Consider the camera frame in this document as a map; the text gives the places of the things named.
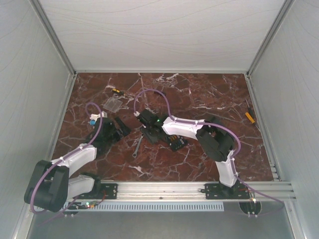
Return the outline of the thin black screwdriver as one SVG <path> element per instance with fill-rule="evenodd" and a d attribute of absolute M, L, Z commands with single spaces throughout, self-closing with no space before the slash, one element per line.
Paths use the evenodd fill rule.
<path fill-rule="evenodd" d="M 249 115 L 250 115 L 252 118 L 254 118 L 255 116 L 254 116 L 254 112 L 253 112 L 252 108 L 250 107 L 250 105 L 249 105 L 247 99 L 245 99 L 245 101 L 246 101 L 246 104 L 247 104 L 247 109 L 248 109 Z"/>

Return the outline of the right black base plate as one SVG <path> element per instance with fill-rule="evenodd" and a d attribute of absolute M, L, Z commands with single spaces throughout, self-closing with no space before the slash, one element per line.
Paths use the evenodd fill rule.
<path fill-rule="evenodd" d="M 237 183 L 232 187 L 227 187 L 221 183 L 207 183 L 204 185 L 200 192 L 205 194 L 205 198 L 208 200 L 248 200 L 250 199 L 250 193 L 248 188 L 243 184 Z"/>

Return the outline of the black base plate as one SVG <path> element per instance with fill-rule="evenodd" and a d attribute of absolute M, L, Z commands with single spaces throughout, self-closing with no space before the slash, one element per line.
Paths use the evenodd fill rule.
<path fill-rule="evenodd" d="M 117 199 L 118 184 L 102 183 L 99 190 L 81 194 L 78 200 L 114 200 Z"/>
<path fill-rule="evenodd" d="M 208 200 L 248 200 L 250 199 L 250 193 L 248 188 L 243 184 L 237 183 L 232 187 L 227 187 L 221 183 L 207 183 L 204 185 L 200 192 L 205 194 L 205 198 Z"/>

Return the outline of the silver combination wrench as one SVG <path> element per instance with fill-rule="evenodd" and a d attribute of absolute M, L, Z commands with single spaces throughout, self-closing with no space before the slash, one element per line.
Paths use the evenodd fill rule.
<path fill-rule="evenodd" d="M 143 140 L 143 137 L 144 137 L 144 135 L 141 134 L 141 137 L 140 137 L 140 139 L 139 139 L 139 141 L 138 141 L 138 144 L 137 144 L 137 146 L 136 146 L 136 149 L 135 149 L 134 153 L 132 154 L 132 157 L 133 157 L 133 158 L 136 158 L 136 156 L 137 156 L 137 154 L 138 154 L 138 151 L 139 151 L 141 142 L 142 142 L 142 140 Z"/>

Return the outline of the clear plastic fuse box lid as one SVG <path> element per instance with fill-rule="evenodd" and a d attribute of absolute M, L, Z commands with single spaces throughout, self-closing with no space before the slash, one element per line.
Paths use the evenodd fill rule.
<path fill-rule="evenodd" d="M 120 109 L 122 103 L 123 102 L 118 99 L 109 98 L 103 105 L 103 108 L 113 113 L 116 113 Z"/>

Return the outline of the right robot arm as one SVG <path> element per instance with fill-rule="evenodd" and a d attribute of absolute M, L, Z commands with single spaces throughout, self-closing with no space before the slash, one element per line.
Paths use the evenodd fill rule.
<path fill-rule="evenodd" d="M 234 153 L 234 137 L 213 117 L 209 120 L 190 120 L 174 116 L 159 117 L 145 109 L 135 112 L 140 121 L 141 132 L 151 144 L 163 141 L 172 151 L 187 145 L 187 139 L 197 140 L 204 153 L 216 162 L 221 183 L 221 194 L 232 198 L 238 192 L 237 178 L 231 166 Z"/>

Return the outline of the yellow black small screwdriver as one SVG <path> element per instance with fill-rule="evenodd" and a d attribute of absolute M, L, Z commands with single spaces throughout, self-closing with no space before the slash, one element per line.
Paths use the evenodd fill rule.
<path fill-rule="evenodd" d="M 113 93 L 113 94 L 117 94 L 117 95 L 119 95 L 119 96 L 122 96 L 122 95 L 125 94 L 123 91 L 120 91 L 120 90 L 118 90 L 118 89 L 112 89 L 112 93 Z"/>

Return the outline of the black fuse box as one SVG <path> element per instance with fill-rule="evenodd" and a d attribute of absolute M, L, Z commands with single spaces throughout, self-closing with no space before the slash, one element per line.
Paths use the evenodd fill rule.
<path fill-rule="evenodd" d="M 173 152 L 182 149 L 188 144 L 187 140 L 180 135 L 167 135 L 165 141 Z"/>

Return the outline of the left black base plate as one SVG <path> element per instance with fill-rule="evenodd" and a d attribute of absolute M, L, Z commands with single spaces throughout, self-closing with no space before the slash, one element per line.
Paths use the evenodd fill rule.
<path fill-rule="evenodd" d="M 78 200 L 114 200 L 117 199 L 118 184 L 102 183 L 99 190 L 81 194 Z"/>

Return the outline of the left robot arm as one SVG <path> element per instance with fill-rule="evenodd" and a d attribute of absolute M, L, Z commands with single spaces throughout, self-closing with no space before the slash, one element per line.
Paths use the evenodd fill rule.
<path fill-rule="evenodd" d="M 114 120 L 106 117 L 96 119 L 93 131 L 73 151 L 52 161 L 37 162 L 24 202 L 31 207 L 58 212 L 67 200 L 74 197 L 104 197 L 106 193 L 99 176 L 92 173 L 72 175 L 130 133 L 131 129 L 119 117 Z"/>

